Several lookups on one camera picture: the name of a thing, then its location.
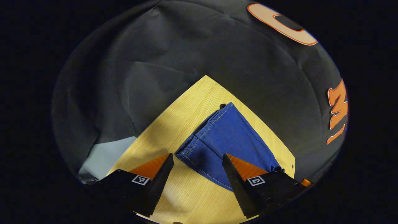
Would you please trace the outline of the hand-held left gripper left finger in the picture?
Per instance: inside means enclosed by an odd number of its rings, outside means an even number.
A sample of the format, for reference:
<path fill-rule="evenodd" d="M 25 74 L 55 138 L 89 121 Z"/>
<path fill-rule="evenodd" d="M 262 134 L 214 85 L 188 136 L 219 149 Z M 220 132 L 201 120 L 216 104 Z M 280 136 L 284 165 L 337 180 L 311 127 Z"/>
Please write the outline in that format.
<path fill-rule="evenodd" d="M 92 184 L 91 194 L 117 210 L 150 217 L 173 166 L 173 155 L 168 153 L 130 171 L 117 169 Z"/>

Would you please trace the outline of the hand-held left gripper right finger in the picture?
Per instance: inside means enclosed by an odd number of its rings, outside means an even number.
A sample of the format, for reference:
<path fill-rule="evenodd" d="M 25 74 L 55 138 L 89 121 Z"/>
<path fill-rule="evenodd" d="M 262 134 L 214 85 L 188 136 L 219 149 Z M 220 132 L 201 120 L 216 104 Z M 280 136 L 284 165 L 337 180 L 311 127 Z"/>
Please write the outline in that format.
<path fill-rule="evenodd" d="M 230 154 L 223 155 L 223 169 L 246 218 L 269 215 L 307 188 L 281 168 L 267 172 Z"/>

